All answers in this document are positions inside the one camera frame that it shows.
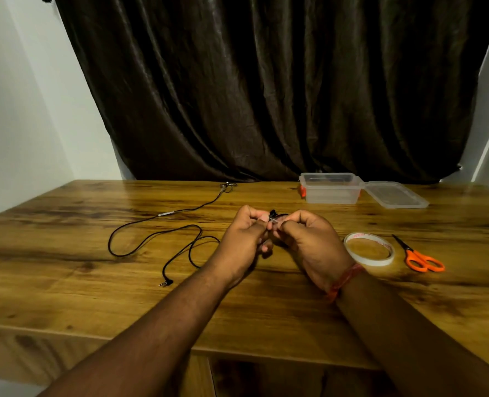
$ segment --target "floor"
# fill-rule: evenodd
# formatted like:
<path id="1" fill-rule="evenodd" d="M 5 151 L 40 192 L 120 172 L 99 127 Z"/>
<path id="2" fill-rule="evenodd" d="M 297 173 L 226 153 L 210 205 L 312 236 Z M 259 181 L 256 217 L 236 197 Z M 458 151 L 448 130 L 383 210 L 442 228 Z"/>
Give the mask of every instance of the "floor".
<path id="1" fill-rule="evenodd" d="M 0 397 L 35 397 L 44 388 L 31 384 L 13 383 L 0 380 Z"/>

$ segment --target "curtain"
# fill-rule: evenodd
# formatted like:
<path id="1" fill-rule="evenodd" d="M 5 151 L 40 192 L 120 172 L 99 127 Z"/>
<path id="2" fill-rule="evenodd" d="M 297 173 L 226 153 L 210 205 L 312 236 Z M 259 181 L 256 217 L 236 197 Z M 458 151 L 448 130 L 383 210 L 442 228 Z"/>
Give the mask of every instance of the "curtain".
<path id="1" fill-rule="evenodd" d="M 489 43 L 489 0 L 56 2 L 137 179 L 437 182 Z"/>

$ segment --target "cable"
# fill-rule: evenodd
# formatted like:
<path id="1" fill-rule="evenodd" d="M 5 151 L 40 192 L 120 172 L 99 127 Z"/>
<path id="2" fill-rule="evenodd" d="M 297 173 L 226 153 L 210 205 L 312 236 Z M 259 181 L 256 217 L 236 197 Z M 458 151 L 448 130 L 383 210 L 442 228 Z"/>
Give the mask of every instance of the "cable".
<path id="1" fill-rule="evenodd" d="M 133 253 L 135 253 L 138 249 L 140 249 L 146 241 L 148 241 L 150 238 L 154 237 L 155 235 L 160 235 L 160 234 L 166 234 L 166 233 L 169 233 L 169 232 L 174 232 L 174 231 L 178 231 L 178 230 L 183 230 L 183 229 L 186 229 L 186 228 L 189 228 L 189 227 L 196 227 L 198 228 L 198 234 L 197 236 L 195 237 L 194 240 L 192 240 L 191 242 L 188 243 L 188 245 L 184 246 L 182 249 L 180 249 L 180 251 L 174 255 L 171 259 L 169 259 L 165 265 L 163 265 L 163 268 L 162 268 L 162 276 L 163 276 L 163 279 L 165 280 L 163 283 L 160 284 L 160 286 L 168 286 L 168 285 L 171 285 L 173 284 L 173 280 L 171 280 L 170 278 L 168 278 L 166 275 L 165 275 L 165 269 L 166 267 L 173 261 L 175 260 L 182 252 L 184 252 L 188 247 L 189 247 L 189 253 L 188 253 L 188 258 L 189 258 L 189 263 L 191 263 L 194 267 L 196 267 L 197 269 L 199 269 L 201 266 L 198 266 L 197 264 L 195 264 L 193 262 L 193 260 L 191 259 L 191 249 L 193 249 L 193 247 L 195 246 L 195 243 L 201 239 L 205 239 L 205 238 L 212 238 L 214 239 L 215 241 L 217 241 L 218 243 L 221 243 L 221 240 L 219 240 L 217 237 L 214 237 L 213 235 L 202 235 L 202 227 L 196 225 L 196 224 L 188 224 L 186 226 L 182 226 L 182 227 L 179 227 L 177 229 L 171 229 L 171 230 L 162 230 L 162 231 L 155 231 L 154 233 L 152 234 L 149 234 L 147 235 L 147 237 L 145 237 L 144 240 L 142 240 L 142 242 L 140 242 L 138 244 L 138 246 L 136 246 L 132 251 L 130 252 L 127 252 L 127 253 L 124 253 L 124 254 L 118 254 L 118 253 L 115 253 L 112 251 L 112 247 L 111 247 L 111 244 L 112 244 L 112 238 L 114 238 L 114 235 L 119 231 L 121 230 L 122 228 L 124 227 L 127 227 L 127 226 L 131 226 L 132 224 L 138 224 L 138 223 L 142 223 L 144 221 L 149 221 L 149 220 L 153 220 L 153 219 L 156 219 L 158 217 L 162 217 L 162 216 L 169 216 L 171 214 L 176 214 L 176 213 L 183 213 L 183 212 L 192 212 L 192 211 L 195 211 L 195 210 L 198 210 L 200 209 L 201 207 L 204 207 L 204 206 L 207 206 L 207 205 L 211 205 L 212 203 L 216 202 L 223 193 L 225 194 L 228 194 L 230 193 L 231 191 L 233 191 L 233 187 L 234 186 L 237 186 L 237 184 L 235 183 L 229 183 L 229 182 L 225 182 L 223 184 L 221 184 L 221 190 L 219 191 L 218 195 L 216 196 L 216 198 L 214 200 L 212 200 L 211 202 L 206 202 L 206 203 L 203 203 L 201 204 L 200 206 L 198 207 L 193 207 L 193 208 L 186 208 L 186 209 L 179 209 L 179 210 L 173 210 L 172 212 L 166 212 L 166 213 L 160 213 L 160 214 L 156 214 L 155 216 L 152 216 L 152 217 L 149 217 L 147 219 L 142 219 L 142 220 L 136 220 L 136 221 L 131 221 L 130 223 L 126 223 L 126 224 L 122 224 L 121 226 L 117 227 L 111 234 L 110 234 L 110 237 L 108 238 L 108 252 L 117 257 L 117 258 L 124 258 L 126 256 L 130 256 L 132 255 Z"/>

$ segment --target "person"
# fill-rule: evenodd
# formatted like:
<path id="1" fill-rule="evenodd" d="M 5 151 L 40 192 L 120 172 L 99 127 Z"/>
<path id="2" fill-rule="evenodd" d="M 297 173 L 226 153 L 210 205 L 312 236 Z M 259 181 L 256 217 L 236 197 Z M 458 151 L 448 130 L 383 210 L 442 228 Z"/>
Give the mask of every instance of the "person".
<path id="1" fill-rule="evenodd" d="M 272 249 L 269 234 L 301 258 L 308 277 L 326 293 L 355 264 L 323 217 L 299 210 L 273 224 L 267 212 L 243 206 L 201 269 L 40 396 L 161 391 L 256 254 Z M 367 272 L 351 278 L 335 303 L 403 395 L 489 395 L 489 365 Z"/>

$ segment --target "scissors blade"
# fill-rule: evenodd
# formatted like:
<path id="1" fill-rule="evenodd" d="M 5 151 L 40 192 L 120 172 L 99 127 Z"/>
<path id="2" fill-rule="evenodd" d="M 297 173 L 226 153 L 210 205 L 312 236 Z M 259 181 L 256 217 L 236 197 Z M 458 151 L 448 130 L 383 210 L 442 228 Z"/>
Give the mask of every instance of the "scissors blade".
<path id="1" fill-rule="evenodd" d="M 406 250 L 413 251 L 412 248 L 410 248 L 408 245 L 406 245 L 399 237 L 397 237 L 395 234 L 392 234 L 392 237 L 395 238 L 395 240 L 399 243 L 400 246 L 402 246 Z"/>

